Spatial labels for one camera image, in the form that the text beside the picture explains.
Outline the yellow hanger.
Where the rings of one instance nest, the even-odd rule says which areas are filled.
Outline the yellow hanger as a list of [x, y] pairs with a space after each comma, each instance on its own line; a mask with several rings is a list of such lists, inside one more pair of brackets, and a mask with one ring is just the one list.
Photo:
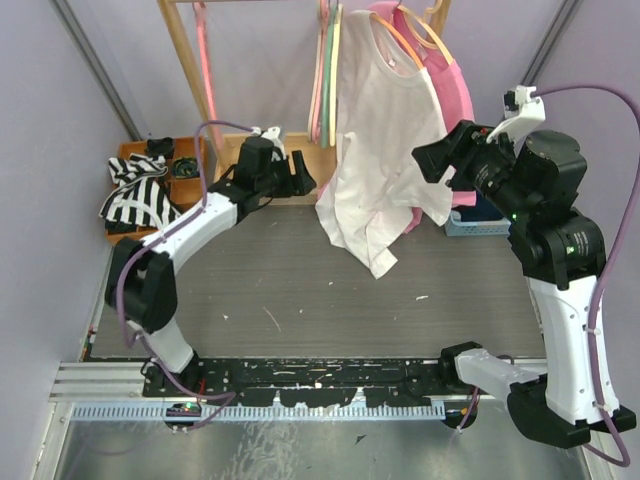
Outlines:
[[333, 24], [333, 41], [330, 59], [330, 84], [329, 84], [329, 145], [336, 145], [337, 126], [337, 79], [339, 66], [339, 50], [341, 40], [343, 5], [336, 3], [336, 11]]

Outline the orange hanger with metal hook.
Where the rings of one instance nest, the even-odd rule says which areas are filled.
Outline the orange hanger with metal hook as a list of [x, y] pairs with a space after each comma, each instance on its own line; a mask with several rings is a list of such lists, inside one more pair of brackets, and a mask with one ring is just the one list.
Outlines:
[[424, 68], [421, 58], [417, 55], [415, 50], [411, 47], [411, 45], [404, 38], [404, 36], [401, 35], [398, 32], [398, 30], [389, 21], [385, 20], [376, 12], [370, 12], [369, 16], [372, 20], [375, 20], [380, 25], [382, 25], [386, 30], [389, 31], [392, 37], [399, 43], [399, 45], [403, 48], [405, 53], [411, 58], [411, 60], [413, 61], [413, 63], [416, 65], [418, 69]]

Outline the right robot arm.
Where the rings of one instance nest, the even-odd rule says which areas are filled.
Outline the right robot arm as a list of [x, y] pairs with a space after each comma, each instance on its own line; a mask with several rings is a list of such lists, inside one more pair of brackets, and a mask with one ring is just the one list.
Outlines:
[[600, 336], [595, 290], [606, 250], [600, 228], [574, 205], [587, 170], [578, 142], [538, 130], [516, 147], [504, 133], [463, 121], [412, 155], [426, 181], [469, 184], [509, 221], [547, 359], [539, 375], [474, 342], [448, 347], [438, 362], [442, 388], [459, 394], [473, 386], [494, 396], [523, 436], [554, 447], [586, 445], [608, 427], [635, 428], [635, 414], [611, 386]]

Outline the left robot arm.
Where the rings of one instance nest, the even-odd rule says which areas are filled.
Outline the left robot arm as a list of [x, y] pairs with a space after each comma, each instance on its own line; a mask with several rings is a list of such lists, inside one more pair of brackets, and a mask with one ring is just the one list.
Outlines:
[[142, 334], [167, 368], [164, 383], [176, 395], [191, 395], [200, 384], [199, 370], [190, 365], [195, 351], [176, 320], [176, 274], [209, 241], [259, 210], [262, 200], [302, 197], [315, 188], [300, 150], [286, 156], [275, 141], [249, 136], [236, 164], [208, 187], [200, 203], [141, 240], [116, 244], [105, 303]]

